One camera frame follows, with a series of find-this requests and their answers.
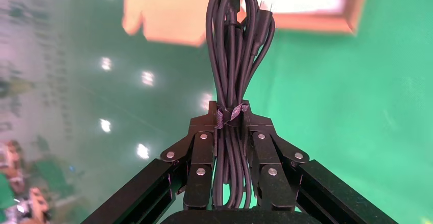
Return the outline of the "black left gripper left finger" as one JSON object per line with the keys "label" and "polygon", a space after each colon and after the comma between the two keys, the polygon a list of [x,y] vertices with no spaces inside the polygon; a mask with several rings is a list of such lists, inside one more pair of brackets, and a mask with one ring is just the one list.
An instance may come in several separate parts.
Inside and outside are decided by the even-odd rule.
{"label": "black left gripper left finger", "polygon": [[[190,120],[187,135],[164,150],[114,195],[90,214],[84,223],[190,223],[184,211],[212,208],[214,138],[217,104]],[[184,192],[184,211],[162,216]]]}

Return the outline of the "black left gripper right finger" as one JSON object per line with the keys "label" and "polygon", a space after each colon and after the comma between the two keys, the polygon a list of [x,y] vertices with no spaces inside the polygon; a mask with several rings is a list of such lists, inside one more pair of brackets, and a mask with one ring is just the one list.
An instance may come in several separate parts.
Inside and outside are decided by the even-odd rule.
{"label": "black left gripper right finger", "polygon": [[393,223],[317,160],[282,139],[271,119],[247,109],[243,140],[261,210],[277,223]]}

